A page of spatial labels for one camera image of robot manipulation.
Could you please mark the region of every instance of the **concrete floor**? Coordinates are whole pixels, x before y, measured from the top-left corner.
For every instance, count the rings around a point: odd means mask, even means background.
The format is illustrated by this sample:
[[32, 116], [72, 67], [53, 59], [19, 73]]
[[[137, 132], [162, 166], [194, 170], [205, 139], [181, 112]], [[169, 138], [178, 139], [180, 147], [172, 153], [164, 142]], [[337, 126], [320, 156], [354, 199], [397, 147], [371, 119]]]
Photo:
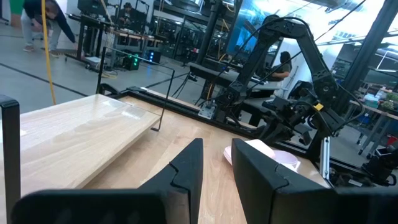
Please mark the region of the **concrete floor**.
[[[26, 113], [51, 106], [52, 99], [47, 81], [45, 54], [43, 50], [40, 50], [43, 43], [39, 40], [35, 41], [36, 51], [26, 53], [22, 51], [24, 39], [21, 37], [20, 30], [0, 24], [0, 94], [15, 98], [21, 104], [21, 113]], [[62, 34], [58, 48], [72, 49], [73, 45]], [[56, 84], [57, 103], [94, 94], [98, 74], [85, 69], [80, 62], [72, 59], [66, 62], [64, 58], [61, 56], [50, 59], [52, 79]], [[181, 67], [180, 62], [170, 58], [162, 57], [161, 63], [173, 68], [176, 76], [189, 71], [188, 68]], [[118, 71], [117, 78], [103, 78], [103, 82], [124, 90], [130, 86], [149, 86], [162, 82], [170, 76], [171, 71], [167, 68], [141, 63], [139, 70]], [[184, 78], [185, 76], [181, 76], [173, 80], [170, 94], [182, 84]], [[203, 84], [204, 80], [201, 78], [198, 78], [197, 82], [189, 80], [179, 99], [194, 103], [200, 95]], [[168, 85], [168, 82], [164, 82], [150, 89], [166, 94]], [[243, 121], [248, 122], [249, 117], [246, 114], [243, 117]], [[354, 128], [344, 127], [339, 137], [331, 140], [331, 156], [357, 166], [366, 162], [367, 151], [362, 156], [357, 154], [360, 148], [355, 144], [358, 136], [359, 132]], [[293, 138], [293, 142], [298, 142], [298, 139]]]

